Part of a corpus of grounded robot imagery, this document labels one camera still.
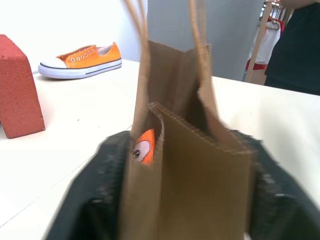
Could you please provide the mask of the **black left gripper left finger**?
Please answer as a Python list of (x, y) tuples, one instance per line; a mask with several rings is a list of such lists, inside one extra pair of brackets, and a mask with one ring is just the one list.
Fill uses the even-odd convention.
[(117, 240), (124, 169), (131, 135), (106, 138), (71, 183), (46, 240)]

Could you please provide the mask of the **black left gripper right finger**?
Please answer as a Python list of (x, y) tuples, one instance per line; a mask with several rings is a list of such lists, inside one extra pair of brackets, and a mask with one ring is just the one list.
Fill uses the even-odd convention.
[(237, 130), (234, 133), (256, 152), (251, 240), (320, 240), (320, 210), (260, 140)]

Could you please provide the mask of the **orange carrot plush toy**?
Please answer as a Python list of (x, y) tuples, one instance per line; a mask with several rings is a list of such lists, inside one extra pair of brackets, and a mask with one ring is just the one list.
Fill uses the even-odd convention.
[(152, 165), (155, 150), (155, 132), (149, 129), (137, 140), (133, 148), (133, 158), (144, 165)]

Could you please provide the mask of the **brown paper bag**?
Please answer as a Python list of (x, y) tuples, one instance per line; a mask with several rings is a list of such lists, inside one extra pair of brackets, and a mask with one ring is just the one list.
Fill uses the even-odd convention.
[(122, 0), (141, 45), (131, 145), (154, 130), (152, 163), (130, 148), (118, 240), (244, 240), (253, 156), (219, 119), (204, 0), (188, 0), (194, 49), (148, 39), (142, 0)]

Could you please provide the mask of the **red brick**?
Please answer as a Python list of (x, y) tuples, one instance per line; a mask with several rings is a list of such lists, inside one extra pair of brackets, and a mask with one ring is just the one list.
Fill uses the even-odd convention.
[(0, 34), (0, 124), (7, 138), (46, 129), (27, 56)]

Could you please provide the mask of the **orange canvas sneaker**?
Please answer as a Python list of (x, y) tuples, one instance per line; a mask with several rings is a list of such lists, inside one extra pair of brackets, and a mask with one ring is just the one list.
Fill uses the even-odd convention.
[(38, 65), (38, 72), (47, 78), (71, 80), (88, 78), (121, 67), (121, 52), (113, 42), (109, 46), (87, 45), (42, 61)]

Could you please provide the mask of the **person in black shirt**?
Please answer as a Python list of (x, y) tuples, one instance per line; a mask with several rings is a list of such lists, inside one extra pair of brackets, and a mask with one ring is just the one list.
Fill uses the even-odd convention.
[(320, 96), (320, 0), (279, 0), (293, 10), (272, 50), (265, 86)]

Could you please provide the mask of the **wooden clothes rack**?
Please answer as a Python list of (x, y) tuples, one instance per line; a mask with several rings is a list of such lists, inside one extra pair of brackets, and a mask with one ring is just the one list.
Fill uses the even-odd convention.
[(253, 68), (254, 68), (257, 54), (259, 51), (259, 47), (260, 47), (265, 29), (266, 29), (266, 24), (267, 24), (267, 21), (268, 21), (268, 18), (269, 18), (271, 9), (272, 9), (272, 0), (266, 0), (265, 2), (266, 2), (266, 7), (264, 8), (262, 20), (260, 21), (260, 24), (259, 24), (257, 38), (256, 38), (255, 45), (254, 45), (254, 48), (252, 51), (251, 58), (250, 58), (250, 63), (248, 66), (247, 74), (246, 74), (246, 77), (244, 80), (246, 83), (251, 82), (251, 78), (253, 75)]

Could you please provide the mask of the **white and red garment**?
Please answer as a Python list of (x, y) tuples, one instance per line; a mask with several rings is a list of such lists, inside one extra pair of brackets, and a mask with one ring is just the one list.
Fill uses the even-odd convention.
[(268, 17), (260, 42), (253, 70), (264, 70), (271, 58), (273, 48), (280, 39), (285, 27), (282, 21)]

